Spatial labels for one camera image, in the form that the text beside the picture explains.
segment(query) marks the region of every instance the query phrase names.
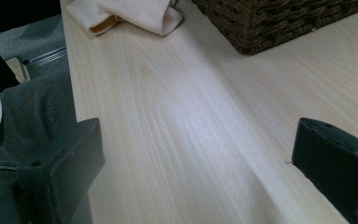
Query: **gray fabric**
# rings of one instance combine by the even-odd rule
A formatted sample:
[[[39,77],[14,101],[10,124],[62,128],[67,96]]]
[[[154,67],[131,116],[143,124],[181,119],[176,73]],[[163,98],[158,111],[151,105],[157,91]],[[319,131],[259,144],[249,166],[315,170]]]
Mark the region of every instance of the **gray fabric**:
[[[59,22],[50,35],[40,36],[39,38],[24,37],[30,26],[36,25],[44,28],[42,27],[44,22],[55,22],[56,20],[59,20]],[[62,15],[47,18],[43,21],[36,21],[0,33],[0,55],[5,60],[16,56],[23,60],[30,60],[63,46],[65,46],[65,36]]]
[[[54,16],[46,20],[33,22],[28,25],[21,37],[30,39],[46,38],[56,29],[60,20],[60,16]]]
[[[38,77],[0,96],[0,177],[12,180],[19,163],[76,123],[70,76]]]

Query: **wood grain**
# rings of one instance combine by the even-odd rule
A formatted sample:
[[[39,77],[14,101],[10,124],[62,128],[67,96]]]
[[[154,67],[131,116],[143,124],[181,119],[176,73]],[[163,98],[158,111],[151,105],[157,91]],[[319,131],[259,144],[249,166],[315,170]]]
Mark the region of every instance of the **wood grain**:
[[[346,223],[290,164],[300,118],[358,137],[358,13],[255,56],[190,1],[161,37],[62,15],[78,120],[100,118],[94,223]]]

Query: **floor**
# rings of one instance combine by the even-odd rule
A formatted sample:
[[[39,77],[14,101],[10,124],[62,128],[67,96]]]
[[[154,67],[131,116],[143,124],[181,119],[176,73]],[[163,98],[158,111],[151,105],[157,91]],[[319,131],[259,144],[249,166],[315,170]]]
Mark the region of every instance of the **floor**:
[[[69,73],[62,16],[0,33],[0,55],[7,63],[19,59],[30,79]]]

